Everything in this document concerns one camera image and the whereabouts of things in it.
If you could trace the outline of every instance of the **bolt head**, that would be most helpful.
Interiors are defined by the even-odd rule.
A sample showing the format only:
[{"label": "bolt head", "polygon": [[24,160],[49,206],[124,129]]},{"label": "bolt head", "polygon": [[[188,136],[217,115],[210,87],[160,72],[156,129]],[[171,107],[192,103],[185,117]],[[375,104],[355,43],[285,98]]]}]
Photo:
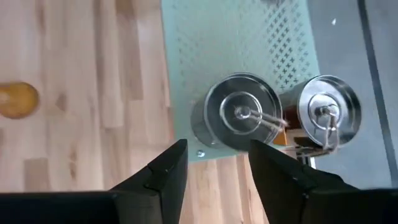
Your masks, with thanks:
[{"label": "bolt head", "polygon": [[204,157],[205,156],[205,152],[203,150],[198,150],[197,151],[197,156],[198,157]]}]

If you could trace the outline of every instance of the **canister lid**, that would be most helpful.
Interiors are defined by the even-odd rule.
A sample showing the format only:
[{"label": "canister lid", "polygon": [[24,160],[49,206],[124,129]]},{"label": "canister lid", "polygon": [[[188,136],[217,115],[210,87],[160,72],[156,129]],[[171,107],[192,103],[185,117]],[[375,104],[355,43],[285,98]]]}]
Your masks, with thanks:
[{"label": "canister lid", "polygon": [[[309,80],[298,98],[298,116],[303,129],[312,141],[324,146],[326,129],[328,142],[344,145],[352,140],[361,124],[361,106],[353,89],[343,80],[322,75]],[[330,126],[330,116],[335,116],[335,127]]]},{"label": "canister lid", "polygon": [[277,94],[266,82],[250,73],[234,73],[213,86],[205,100],[205,122],[210,132],[225,145],[248,150],[250,140],[271,142],[274,129],[252,119],[238,119],[236,107],[243,106],[260,113],[282,117]]}]

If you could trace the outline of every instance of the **screw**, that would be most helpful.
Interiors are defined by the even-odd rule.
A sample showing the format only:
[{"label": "screw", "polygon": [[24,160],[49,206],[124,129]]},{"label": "screw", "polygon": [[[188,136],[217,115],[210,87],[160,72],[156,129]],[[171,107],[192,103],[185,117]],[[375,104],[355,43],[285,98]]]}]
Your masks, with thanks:
[{"label": "screw", "polygon": [[239,106],[235,107],[235,116],[238,119],[246,119],[249,118],[251,115],[250,107],[248,106]]},{"label": "screw", "polygon": [[204,157],[205,156],[205,152],[203,152],[202,150],[198,150],[197,151],[197,156],[198,157]]}]

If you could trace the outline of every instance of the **orange object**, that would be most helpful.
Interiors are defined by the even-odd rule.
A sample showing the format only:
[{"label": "orange object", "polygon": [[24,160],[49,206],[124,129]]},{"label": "orange object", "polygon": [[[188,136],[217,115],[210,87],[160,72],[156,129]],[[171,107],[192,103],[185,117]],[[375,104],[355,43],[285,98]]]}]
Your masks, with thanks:
[{"label": "orange object", "polygon": [[32,114],[39,104],[39,94],[24,82],[0,84],[0,114],[11,119]]},{"label": "orange object", "polygon": [[285,130],[279,133],[272,143],[280,146],[287,146],[287,138]]}]

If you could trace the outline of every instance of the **metal handle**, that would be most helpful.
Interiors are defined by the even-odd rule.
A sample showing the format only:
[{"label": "metal handle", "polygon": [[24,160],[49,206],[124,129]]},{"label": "metal handle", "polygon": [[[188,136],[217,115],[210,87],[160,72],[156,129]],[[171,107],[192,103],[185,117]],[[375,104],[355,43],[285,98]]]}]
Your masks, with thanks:
[{"label": "metal handle", "polygon": [[[320,108],[320,111],[323,114],[326,114],[329,116],[328,126],[326,127],[326,131],[325,131],[325,144],[323,145],[323,149],[328,150],[330,152],[334,152],[334,151],[336,151],[336,149],[338,149],[338,146],[340,144],[336,114],[334,114],[329,109],[329,106]],[[333,132],[333,130],[336,131],[336,143],[334,146],[331,146],[331,145],[329,145],[329,136],[330,136],[331,132]]]},{"label": "metal handle", "polygon": [[260,124],[271,128],[276,129],[278,132],[282,132],[285,127],[289,124],[280,118],[276,118],[266,113],[260,113],[258,111],[250,109],[248,106],[237,106],[235,107],[235,116],[238,119],[252,119],[260,122]]}]

